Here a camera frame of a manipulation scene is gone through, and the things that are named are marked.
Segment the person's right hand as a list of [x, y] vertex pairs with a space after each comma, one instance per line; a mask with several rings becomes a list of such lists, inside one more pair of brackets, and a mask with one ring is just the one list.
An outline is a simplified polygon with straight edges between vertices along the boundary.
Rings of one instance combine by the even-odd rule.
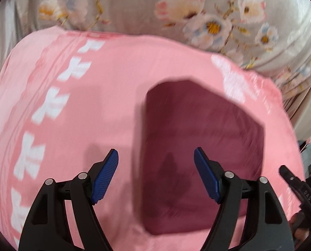
[[306, 238], [309, 236], [309, 229], [301, 228], [300, 223], [303, 220], [303, 214], [301, 212], [298, 212], [294, 214], [290, 221], [289, 221], [289, 226], [290, 229], [292, 230], [292, 235], [294, 237], [294, 246], [295, 249], [302, 244]]

